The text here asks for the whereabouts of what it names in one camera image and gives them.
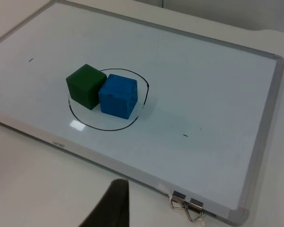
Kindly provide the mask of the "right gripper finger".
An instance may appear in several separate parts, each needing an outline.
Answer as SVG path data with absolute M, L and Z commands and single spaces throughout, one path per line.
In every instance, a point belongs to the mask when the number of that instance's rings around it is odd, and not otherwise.
M 129 182 L 113 180 L 96 207 L 82 222 L 83 227 L 129 227 Z

